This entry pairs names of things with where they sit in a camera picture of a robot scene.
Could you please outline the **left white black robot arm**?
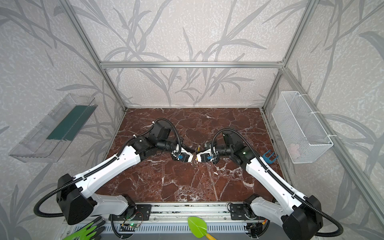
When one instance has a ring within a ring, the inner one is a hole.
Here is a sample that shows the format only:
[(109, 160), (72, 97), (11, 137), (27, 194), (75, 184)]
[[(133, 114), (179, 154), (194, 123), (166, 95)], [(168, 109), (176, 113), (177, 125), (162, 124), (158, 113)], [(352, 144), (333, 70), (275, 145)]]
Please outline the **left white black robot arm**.
[(135, 204), (127, 196), (103, 196), (96, 192), (108, 181), (158, 152), (169, 152), (174, 161), (190, 163), (195, 150), (187, 147), (173, 125), (166, 119), (156, 120), (151, 128), (128, 140), (109, 159), (75, 175), (65, 174), (58, 180), (57, 203), (69, 225), (76, 225), (89, 216), (122, 215)]

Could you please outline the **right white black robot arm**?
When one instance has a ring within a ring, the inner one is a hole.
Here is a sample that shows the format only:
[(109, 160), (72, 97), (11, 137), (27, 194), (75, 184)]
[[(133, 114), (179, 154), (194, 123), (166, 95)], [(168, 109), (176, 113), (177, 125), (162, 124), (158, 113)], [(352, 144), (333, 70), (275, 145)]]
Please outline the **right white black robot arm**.
[(198, 153), (198, 161), (216, 164), (221, 157), (228, 157), (258, 180), (275, 199), (273, 203), (261, 196), (249, 197), (244, 201), (249, 217), (262, 217), (279, 225), (291, 240), (318, 236), (324, 217), (320, 201), (288, 184), (238, 132), (223, 129), (219, 134), (224, 137), (224, 145), (218, 145), (213, 139), (205, 151)]

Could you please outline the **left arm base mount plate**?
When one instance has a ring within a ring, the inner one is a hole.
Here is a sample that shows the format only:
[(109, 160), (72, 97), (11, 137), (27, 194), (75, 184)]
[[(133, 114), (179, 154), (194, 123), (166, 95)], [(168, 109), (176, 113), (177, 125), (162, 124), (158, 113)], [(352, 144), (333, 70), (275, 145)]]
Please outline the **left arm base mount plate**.
[(148, 221), (150, 219), (152, 210), (152, 205), (135, 205), (134, 207), (130, 206), (127, 209), (127, 214), (125, 219), (128, 221)]

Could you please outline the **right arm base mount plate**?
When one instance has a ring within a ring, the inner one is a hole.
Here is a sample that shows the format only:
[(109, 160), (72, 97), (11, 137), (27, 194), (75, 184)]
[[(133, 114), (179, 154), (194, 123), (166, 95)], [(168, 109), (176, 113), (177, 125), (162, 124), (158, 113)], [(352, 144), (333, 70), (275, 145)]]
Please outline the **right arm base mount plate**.
[(251, 214), (247, 209), (245, 209), (244, 204), (227, 204), (227, 210), (231, 215), (231, 220), (244, 220), (244, 221), (261, 221), (263, 222), (265, 218)]

